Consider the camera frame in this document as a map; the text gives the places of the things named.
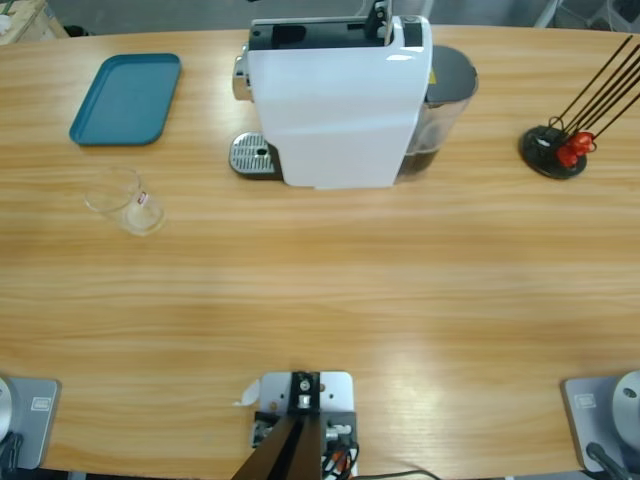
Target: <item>silver circular device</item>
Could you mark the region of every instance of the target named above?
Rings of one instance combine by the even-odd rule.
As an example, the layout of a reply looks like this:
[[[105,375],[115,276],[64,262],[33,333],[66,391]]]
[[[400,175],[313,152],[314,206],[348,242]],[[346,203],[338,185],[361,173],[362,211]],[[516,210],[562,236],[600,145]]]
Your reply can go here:
[[[620,438],[640,451],[640,371],[627,373],[618,380],[611,408]]]
[[[0,377],[0,441],[7,435],[11,425],[12,397],[9,385]]]

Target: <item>metal rods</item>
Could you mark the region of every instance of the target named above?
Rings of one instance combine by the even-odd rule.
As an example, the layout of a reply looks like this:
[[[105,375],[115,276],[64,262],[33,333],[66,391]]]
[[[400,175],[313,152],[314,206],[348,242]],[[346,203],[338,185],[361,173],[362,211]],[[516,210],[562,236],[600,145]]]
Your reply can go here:
[[[611,55],[604,66],[598,70],[595,76],[582,89],[569,106],[560,114],[559,117],[552,117],[549,126],[560,122],[562,133],[567,137],[573,137],[580,131],[590,130],[601,120],[613,107],[615,107],[627,94],[640,82],[640,45],[636,45],[626,55],[624,60],[613,70],[606,80],[598,87],[596,92],[587,100],[580,108],[577,114],[565,125],[563,118],[578,103],[589,89],[596,83],[596,80],[608,69],[608,67],[621,54],[624,48],[629,44],[633,37],[629,35],[622,44]],[[593,140],[602,135],[618,118],[620,118],[638,99],[640,93],[636,94],[626,105],[618,111],[617,114],[593,136]]]

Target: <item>white label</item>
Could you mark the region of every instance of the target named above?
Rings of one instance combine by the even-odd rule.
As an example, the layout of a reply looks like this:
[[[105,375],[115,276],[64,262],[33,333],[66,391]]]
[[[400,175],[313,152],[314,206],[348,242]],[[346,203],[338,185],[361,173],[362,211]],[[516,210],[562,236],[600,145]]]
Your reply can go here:
[[[573,398],[578,408],[596,408],[596,397],[592,393],[581,393]]]
[[[49,410],[51,410],[50,397],[33,397],[31,402],[32,412],[48,412]]]

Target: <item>black base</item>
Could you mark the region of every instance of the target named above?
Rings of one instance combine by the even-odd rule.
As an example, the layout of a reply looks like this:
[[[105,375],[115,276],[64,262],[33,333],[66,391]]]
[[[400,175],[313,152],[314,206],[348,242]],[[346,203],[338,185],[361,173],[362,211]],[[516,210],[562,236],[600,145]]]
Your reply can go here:
[[[520,155],[536,172],[550,178],[566,180],[582,173],[587,166],[587,156],[579,157],[575,167],[565,167],[556,157],[556,150],[564,141],[565,135],[561,130],[538,126],[528,130],[520,139]]]

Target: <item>clear glass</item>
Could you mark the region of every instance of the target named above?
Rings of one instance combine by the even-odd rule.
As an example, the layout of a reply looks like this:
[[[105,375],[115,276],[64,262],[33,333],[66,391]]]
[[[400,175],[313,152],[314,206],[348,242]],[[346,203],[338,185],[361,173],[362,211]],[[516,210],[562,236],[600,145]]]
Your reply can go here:
[[[91,210],[133,235],[149,235],[164,223],[162,206],[149,194],[140,175],[130,168],[111,167],[100,173],[84,201]]]

